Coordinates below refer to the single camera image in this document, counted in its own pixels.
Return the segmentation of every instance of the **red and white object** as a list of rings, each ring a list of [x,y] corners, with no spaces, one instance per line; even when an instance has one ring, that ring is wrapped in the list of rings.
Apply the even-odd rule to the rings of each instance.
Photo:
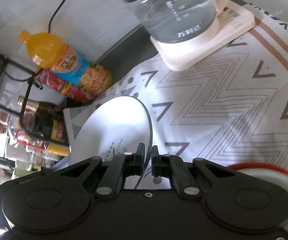
[[[288,192],[288,171],[281,167],[269,163],[240,163],[229,168],[274,183]]]

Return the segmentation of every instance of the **white plate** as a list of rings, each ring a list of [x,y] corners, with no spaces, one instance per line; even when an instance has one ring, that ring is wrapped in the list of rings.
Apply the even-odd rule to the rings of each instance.
[[[110,161],[124,152],[135,153],[139,143],[145,144],[147,161],[152,148],[152,122],[146,107],[134,97],[113,98],[100,106],[86,121],[79,132],[70,164],[93,156]],[[140,177],[127,178],[125,188],[134,188]]]

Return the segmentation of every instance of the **bottle label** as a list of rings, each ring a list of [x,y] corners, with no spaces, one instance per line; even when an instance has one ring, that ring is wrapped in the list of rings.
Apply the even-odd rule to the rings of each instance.
[[[53,120],[53,131],[51,139],[59,142],[64,142],[65,125],[63,122]]]
[[[64,157],[66,157],[70,153],[68,148],[57,146],[54,144],[49,144],[48,147],[46,148],[46,152]]]
[[[39,80],[43,85],[57,90],[60,93],[69,85],[67,81],[53,74],[48,69],[43,69],[41,73],[36,76],[36,79]]]
[[[95,99],[94,95],[75,85],[71,85],[65,96],[83,103],[90,103]]]
[[[66,47],[50,70],[60,78],[91,93],[101,90],[108,82],[107,72],[102,66],[89,62],[70,46]]]

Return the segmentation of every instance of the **metal shelf rack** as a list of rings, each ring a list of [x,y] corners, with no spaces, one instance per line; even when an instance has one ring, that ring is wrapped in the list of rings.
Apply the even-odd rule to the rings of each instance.
[[[60,146],[64,146],[64,147],[69,147],[69,144],[66,142],[62,143],[62,142],[58,142],[55,140],[46,140],[45,138],[42,138],[40,135],[32,133],[25,128],[25,125],[23,123],[23,118],[24,118],[26,104],[27,104],[28,97],[29,97],[29,94],[31,92],[32,86],[33,86],[33,84],[36,84],[36,81],[34,80],[35,72],[33,72],[32,70],[24,67],[23,65],[3,56],[2,54],[0,54],[0,62],[1,62],[1,64],[0,64],[0,79],[3,75],[3,73],[5,72],[5,69],[6,69],[8,64],[11,64],[11,65],[15,66],[16,68],[18,68],[18,69],[28,73],[29,75],[31,75],[31,78],[27,81],[28,82],[28,88],[27,88],[27,91],[25,94],[25,98],[24,98],[24,102],[23,102],[23,106],[22,106],[21,111],[20,112],[14,111],[12,109],[7,108],[6,106],[3,106],[2,104],[0,104],[0,111],[18,117],[20,120],[20,125],[21,125],[22,129],[24,130],[24,132],[27,135],[29,135],[33,138],[37,138],[37,139],[44,141],[46,143],[52,143],[52,144],[56,144],[56,145],[60,145]]]

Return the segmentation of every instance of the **brown glass bottle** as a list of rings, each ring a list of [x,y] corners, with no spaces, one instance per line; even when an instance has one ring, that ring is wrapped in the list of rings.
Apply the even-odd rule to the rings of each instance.
[[[20,96],[17,100],[17,104],[22,106],[24,102],[24,96]],[[53,103],[50,102],[38,102],[34,100],[27,100],[26,109],[31,110],[37,114],[54,114],[60,112],[61,109]]]
[[[45,140],[68,142],[64,121],[54,120],[49,115],[25,112],[23,122],[30,132],[40,135]]]

